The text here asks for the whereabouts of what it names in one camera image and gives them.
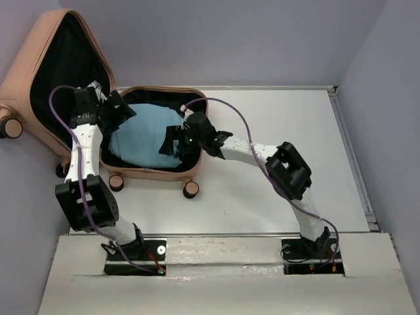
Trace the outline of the light blue cloth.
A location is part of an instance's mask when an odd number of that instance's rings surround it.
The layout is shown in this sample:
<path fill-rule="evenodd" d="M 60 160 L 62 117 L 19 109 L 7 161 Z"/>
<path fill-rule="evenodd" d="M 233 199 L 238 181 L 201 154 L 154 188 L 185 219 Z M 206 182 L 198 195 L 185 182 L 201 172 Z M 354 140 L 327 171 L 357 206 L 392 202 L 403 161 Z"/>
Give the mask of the light blue cloth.
<path fill-rule="evenodd" d="M 171 140 L 172 150 L 161 154 L 167 128 L 179 126 L 182 117 L 173 109 L 154 104 L 130 105 L 136 113 L 112 133 L 109 151 L 125 163 L 152 169 L 175 168 L 181 164 L 177 140 Z"/>

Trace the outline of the pink hard-shell suitcase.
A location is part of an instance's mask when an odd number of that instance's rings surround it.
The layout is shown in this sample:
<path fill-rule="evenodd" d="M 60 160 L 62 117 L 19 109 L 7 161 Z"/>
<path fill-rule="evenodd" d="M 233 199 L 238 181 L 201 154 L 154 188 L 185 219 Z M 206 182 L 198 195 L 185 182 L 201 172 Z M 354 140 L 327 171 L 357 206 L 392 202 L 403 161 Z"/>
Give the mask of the pink hard-shell suitcase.
<path fill-rule="evenodd" d="M 31 29 L 9 72 L 1 84 L 1 138 L 18 138 L 24 129 L 44 142 L 60 156 L 56 175 L 65 177 L 70 166 L 71 137 L 54 117 L 48 98 L 60 85 L 86 87 L 97 81 L 108 96 L 115 90 L 114 75 L 99 49 L 87 23 L 71 9 L 44 12 Z M 66 123 L 75 100 L 69 90 L 54 95 L 56 112 Z M 204 98 L 196 89 L 162 86 L 137 86 L 122 90 L 128 104 L 153 104 L 177 111 L 189 101 Z M 194 177 L 200 168 L 202 150 L 187 151 L 182 163 L 173 168 L 146 168 L 128 163 L 110 151 L 110 137 L 101 144 L 100 163 L 110 174 L 113 191 L 124 187 L 124 177 L 164 181 L 182 181 L 183 194 L 194 198 L 199 185 Z"/>

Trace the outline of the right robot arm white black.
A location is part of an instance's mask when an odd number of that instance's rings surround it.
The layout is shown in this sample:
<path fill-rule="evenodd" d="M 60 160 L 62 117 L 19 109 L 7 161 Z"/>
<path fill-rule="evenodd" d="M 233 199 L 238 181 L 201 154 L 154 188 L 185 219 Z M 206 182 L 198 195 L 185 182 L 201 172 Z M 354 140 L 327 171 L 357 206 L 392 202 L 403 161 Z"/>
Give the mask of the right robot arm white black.
<path fill-rule="evenodd" d="M 184 159 L 198 149 L 214 158 L 258 167 L 274 190 L 291 205 L 299 225 L 297 250 L 311 259 L 326 250 L 330 231 L 312 197 L 312 171 L 292 143 L 255 144 L 250 138 L 216 130 L 201 112 L 189 114 L 181 124 L 166 128 L 161 153 L 177 154 Z"/>

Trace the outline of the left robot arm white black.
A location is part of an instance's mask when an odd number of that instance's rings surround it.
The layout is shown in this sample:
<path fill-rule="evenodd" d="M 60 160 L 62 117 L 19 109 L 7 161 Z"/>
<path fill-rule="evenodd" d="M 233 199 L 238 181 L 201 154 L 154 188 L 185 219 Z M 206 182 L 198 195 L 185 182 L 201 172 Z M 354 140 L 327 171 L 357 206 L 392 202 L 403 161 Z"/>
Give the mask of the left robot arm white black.
<path fill-rule="evenodd" d="M 55 196 L 73 230 L 107 238 L 110 244 L 104 248 L 111 255 L 138 259 L 146 250 L 142 232 L 120 216 L 117 201 L 99 171 L 104 136 L 136 114 L 117 91 L 105 95 L 97 81 L 84 88 L 67 88 L 75 100 L 69 122 L 60 117 L 53 104 L 55 94 L 64 86 L 55 87 L 49 95 L 52 114 L 72 139 L 68 172 L 64 183 L 56 185 Z"/>

